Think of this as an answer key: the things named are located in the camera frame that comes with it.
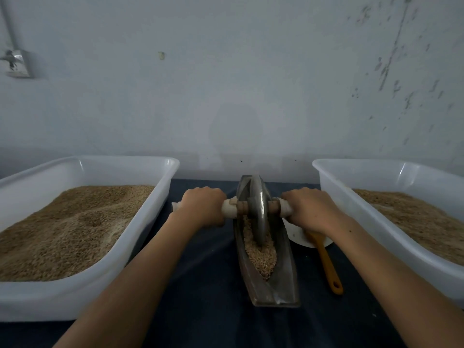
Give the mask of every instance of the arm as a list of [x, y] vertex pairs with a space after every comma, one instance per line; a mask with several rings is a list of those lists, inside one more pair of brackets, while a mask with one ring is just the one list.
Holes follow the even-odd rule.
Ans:
[[289, 221], [330, 237], [357, 269], [409, 348], [462, 347], [464, 313], [393, 256], [329, 195], [303, 188], [282, 195]]
[[219, 189], [186, 191], [181, 208], [54, 347], [140, 347], [185, 246], [198, 229], [223, 224], [224, 200]]

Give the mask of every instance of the forearm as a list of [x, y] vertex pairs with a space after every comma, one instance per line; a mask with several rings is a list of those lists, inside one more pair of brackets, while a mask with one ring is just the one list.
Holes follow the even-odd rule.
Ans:
[[409, 348], [462, 345], [462, 311], [356, 221], [343, 218], [331, 237], [363, 277]]
[[167, 282], [198, 227], [171, 214], [142, 251], [84, 311], [56, 348], [139, 347]]

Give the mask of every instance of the crushed grain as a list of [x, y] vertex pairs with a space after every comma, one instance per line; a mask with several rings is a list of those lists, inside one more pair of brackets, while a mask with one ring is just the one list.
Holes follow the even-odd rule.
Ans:
[[104, 257], [153, 186], [78, 187], [0, 233], [0, 281], [52, 281]]
[[245, 250], [253, 266], [258, 270], [261, 276], [267, 281], [274, 271], [277, 263], [277, 252], [274, 247], [272, 237], [268, 232], [266, 241], [260, 247], [253, 238], [252, 223], [247, 216], [243, 216], [243, 240]]
[[399, 192], [354, 191], [421, 246], [464, 266], [464, 224], [423, 200]]

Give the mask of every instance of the grain pile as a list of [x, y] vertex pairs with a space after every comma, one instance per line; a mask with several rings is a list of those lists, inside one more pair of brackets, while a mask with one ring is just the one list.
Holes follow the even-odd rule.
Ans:
[[252, 223], [247, 216], [243, 216], [243, 224], [243, 241], [246, 253], [261, 276], [268, 280], [277, 263], [277, 253], [270, 233], [268, 232], [266, 241], [260, 247], [253, 238]]
[[52, 281], [104, 257], [153, 186], [78, 187], [0, 233], [0, 281]]
[[464, 266], [464, 224], [425, 201], [398, 192], [354, 191], [421, 246]]

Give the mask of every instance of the white plate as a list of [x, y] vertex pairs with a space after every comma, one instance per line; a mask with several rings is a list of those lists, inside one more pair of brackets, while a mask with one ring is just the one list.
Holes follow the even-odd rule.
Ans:
[[[284, 218], [282, 218], [282, 220], [283, 220], [283, 224], [285, 225], [285, 228], [287, 229], [288, 237], [291, 241], [301, 246], [304, 246], [304, 247], [315, 248], [315, 246], [309, 240], [306, 239], [306, 236], [303, 233], [303, 230], [301, 229], [301, 227], [291, 224]], [[333, 243], [333, 240], [331, 240], [329, 237], [325, 238], [324, 240], [325, 247], [331, 245], [332, 243]]]

